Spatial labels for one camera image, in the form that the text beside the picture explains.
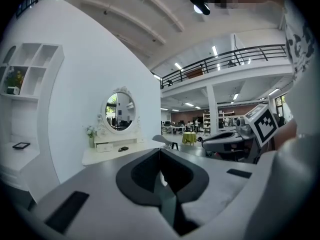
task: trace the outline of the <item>oval mirror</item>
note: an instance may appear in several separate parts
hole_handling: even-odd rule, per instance
[[[135,119],[135,104],[122,92],[113,94],[105,106],[105,118],[116,131],[127,129]]]

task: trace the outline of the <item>white flowers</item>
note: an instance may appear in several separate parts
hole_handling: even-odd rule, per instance
[[[97,131],[96,131],[96,129],[95,129],[93,126],[89,125],[89,126],[86,128],[86,134],[87,134],[90,138],[92,138],[94,135],[96,135],[96,133],[97,133]]]

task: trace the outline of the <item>white curved wall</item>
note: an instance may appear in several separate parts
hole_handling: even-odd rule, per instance
[[[50,151],[61,183],[84,168],[81,160],[88,147],[84,127],[96,124],[111,90],[126,86],[139,109],[144,137],[160,134],[159,81],[117,38],[74,6],[63,0],[40,1],[12,20],[1,48],[12,42],[63,47],[65,58],[48,113]]]

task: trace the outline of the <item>white column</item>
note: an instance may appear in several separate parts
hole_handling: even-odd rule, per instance
[[[211,135],[218,133],[218,110],[217,110],[217,103],[214,94],[214,88],[212,85],[206,86],[206,92],[208,94],[208,101],[209,101],[209,109],[210,109],[210,131]]]

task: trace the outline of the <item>black slot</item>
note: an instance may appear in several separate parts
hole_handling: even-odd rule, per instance
[[[239,177],[243,177],[246,179],[249,179],[251,176],[251,172],[243,171],[243,170],[237,170],[237,169],[230,169],[227,171],[227,174],[233,174]]]
[[[50,228],[63,234],[76,217],[89,195],[83,192],[73,192],[57,210],[45,221]]]

